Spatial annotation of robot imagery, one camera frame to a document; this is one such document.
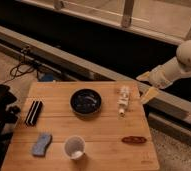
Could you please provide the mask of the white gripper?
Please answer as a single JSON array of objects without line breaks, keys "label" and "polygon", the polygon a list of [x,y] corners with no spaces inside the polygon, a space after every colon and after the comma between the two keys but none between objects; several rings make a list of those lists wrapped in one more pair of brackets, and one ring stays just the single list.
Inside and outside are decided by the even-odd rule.
[{"label": "white gripper", "polygon": [[153,98],[155,98],[158,94],[159,89],[165,89],[172,85],[172,82],[169,81],[165,74],[164,70],[161,65],[158,65],[150,72],[147,71],[139,76],[136,77],[138,81],[149,81],[149,83],[154,86],[150,87],[142,96],[141,96],[141,103],[146,104]]}]

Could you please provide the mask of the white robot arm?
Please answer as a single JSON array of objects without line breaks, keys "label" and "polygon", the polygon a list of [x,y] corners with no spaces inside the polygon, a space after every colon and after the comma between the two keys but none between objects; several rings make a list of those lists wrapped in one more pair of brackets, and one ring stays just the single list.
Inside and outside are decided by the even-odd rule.
[{"label": "white robot arm", "polygon": [[136,79],[161,90],[170,89],[191,101],[191,40],[181,43],[174,57]]}]

